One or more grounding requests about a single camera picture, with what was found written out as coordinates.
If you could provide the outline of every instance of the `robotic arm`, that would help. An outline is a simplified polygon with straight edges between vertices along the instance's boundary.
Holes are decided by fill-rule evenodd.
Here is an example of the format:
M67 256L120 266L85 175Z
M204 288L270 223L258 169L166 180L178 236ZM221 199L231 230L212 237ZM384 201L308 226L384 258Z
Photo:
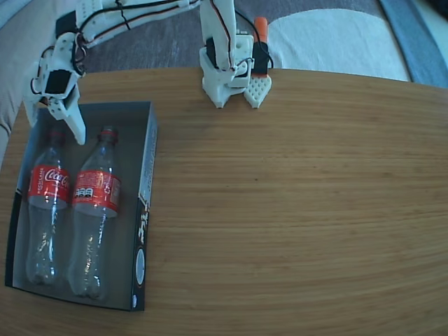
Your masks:
M76 11L58 20L55 44L29 70L32 79L26 83L24 105L31 126L41 102L55 119L65 120L77 142L84 144L78 79L85 75L82 61L87 49L128 29L198 6L205 45L199 51L204 91L216 107L224 107L231 95L243 92L253 107L259 107L270 78L251 77L253 37L237 31L233 0L82 0ZM258 94L254 99L255 91L250 89L260 80L269 84L268 89L262 98Z

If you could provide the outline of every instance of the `white circle on box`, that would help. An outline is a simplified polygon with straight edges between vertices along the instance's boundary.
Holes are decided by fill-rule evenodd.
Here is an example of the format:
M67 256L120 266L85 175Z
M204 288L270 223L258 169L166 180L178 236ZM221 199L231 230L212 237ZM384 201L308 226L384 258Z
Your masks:
M137 277L137 283L139 286L142 285L145 279L145 253L143 249L140 248L137 252L137 259L135 262L135 275Z

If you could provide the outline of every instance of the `black box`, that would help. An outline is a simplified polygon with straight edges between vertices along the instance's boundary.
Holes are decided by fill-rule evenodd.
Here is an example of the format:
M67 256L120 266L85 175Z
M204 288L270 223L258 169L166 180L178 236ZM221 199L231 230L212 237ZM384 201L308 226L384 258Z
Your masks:
M24 153L19 181L15 193L6 253L5 285L23 291L98 307L127 311L144 310L145 260L148 212L151 200L151 183L157 141L157 120L149 102L87 104L80 106L87 128L84 146L79 146L65 123L56 121L46 109L39 111L38 122L32 128ZM113 230L109 230L111 248L108 257L108 296L103 301L76 297L61 277L56 288L36 286L27 280L25 260L29 239L29 214L27 190L35 159L47 146L46 134L58 125L66 128L64 162L70 173L71 187L82 164L97 143L103 125L118 129L115 147L121 171L120 208ZM72 208L66 210L62 240L64 249L59 253L64 262L63 275L67 272L74 229Z

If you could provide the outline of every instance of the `blue fabric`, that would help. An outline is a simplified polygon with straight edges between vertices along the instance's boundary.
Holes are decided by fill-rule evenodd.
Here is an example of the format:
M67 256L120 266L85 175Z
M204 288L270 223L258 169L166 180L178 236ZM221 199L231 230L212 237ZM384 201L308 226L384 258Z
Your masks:
M412 81L448 88L448 68L412 1L380 0L400 44Z

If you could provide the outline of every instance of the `coca-cola logo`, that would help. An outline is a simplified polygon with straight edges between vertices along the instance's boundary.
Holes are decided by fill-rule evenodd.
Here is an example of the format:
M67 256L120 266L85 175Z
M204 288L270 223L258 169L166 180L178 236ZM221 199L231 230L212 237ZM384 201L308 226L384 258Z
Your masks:
M48 182L59 182L63 187L67 188L69 186L69 177L67 175L61 174L61 171L56 169L50 169L45 173L45 181Z

